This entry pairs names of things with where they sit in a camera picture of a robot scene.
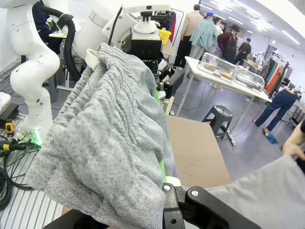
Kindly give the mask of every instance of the blue jeans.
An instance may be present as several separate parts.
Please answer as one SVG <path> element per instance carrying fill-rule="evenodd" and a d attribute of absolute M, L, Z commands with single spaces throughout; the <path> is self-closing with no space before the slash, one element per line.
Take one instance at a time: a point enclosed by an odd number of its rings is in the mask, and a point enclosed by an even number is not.
<path fill-rule="evenodd" d="M 292 105 L 295 103 L 297 99 L 296 94 L 291 94 L 287 90 L 280 91 L 273 99 L 272 103 L 270 103 L 262 115 L 256 120 L 255 124 L 257 126 L 260 126 L 263 124 L 267 118 L 275 111 L 276 109 L 280 110 L 277 112 L 274 119 L 271 121 L 271 123 L 267 126 L 267 129 L 269 131 L 272 131 L 273 128 L 276 126 L 276 124 L 283 118 L 285 113 L 292 107 Z"/>

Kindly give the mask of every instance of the transparent plastic container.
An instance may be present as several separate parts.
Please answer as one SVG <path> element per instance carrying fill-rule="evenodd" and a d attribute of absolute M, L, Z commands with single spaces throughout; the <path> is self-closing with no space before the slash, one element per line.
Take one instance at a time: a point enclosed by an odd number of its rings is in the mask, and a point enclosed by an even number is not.
<path fill-rule="evenodd" d="M 245 87 L 262 91 L 265 86 L 263 77 L 238 66 L 238 71 L 233 73 L 235 82 Z"/>
<path fill-rule="evenodd" d="M 198 69 L 206 73 L 218 76 L 221 79 L 231 83 L 235 81 L 234 76 L 236 76 L 236 74 L 233 75 L 233 73 L 238 71 L 236 65 L 231 64 L 217 56 L 209 54 L 208 52 L 203 55 L 202 60 L 198 64 Z"/>

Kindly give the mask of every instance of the food item in container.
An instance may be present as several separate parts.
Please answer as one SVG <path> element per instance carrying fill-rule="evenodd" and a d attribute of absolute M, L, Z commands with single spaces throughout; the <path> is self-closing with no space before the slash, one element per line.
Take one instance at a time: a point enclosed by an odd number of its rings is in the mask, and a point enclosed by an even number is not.
<path fill-rule="evenodd" d="M 216 69 L 214 66 L 212 66 L 212 65 L 210 65 L 210 64 L 208 64 L 208 63 L 205 63 L 205 64 L 204 64 L 204 68 L 206 68 L 207 70 L 210 70 L 210 71 L 212 71 L 212 72 L 214 72 L 215 69 Z"/>
<path fill-rule="evenodd" d="M 223 76 L 224 78 L 229 79 L 229 80 L 232 79 L 232 76 L 229 73 L 221 72 L 221 76 Z"/>

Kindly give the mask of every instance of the beige jacket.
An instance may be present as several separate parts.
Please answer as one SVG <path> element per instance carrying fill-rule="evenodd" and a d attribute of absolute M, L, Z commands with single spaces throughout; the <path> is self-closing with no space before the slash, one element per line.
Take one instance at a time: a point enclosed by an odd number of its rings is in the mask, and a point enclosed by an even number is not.
<path fill-rule="evenodd" d="M 191 36 L 202 20 L 203 16 L 200 15 L 199 11 L 188 13 L 185 16 L 181 36 Z"/>

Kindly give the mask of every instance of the human hand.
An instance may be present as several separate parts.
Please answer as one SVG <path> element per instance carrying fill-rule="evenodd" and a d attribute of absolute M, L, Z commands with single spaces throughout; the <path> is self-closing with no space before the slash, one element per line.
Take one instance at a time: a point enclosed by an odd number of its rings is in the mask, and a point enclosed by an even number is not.
<path fill-rule="evenodd" d="M 283 146 L 283 155 L 298 156 L 301 160 L 305 161 L 305 154 L 301 147 L 293 144 L 285 144 Z"/>

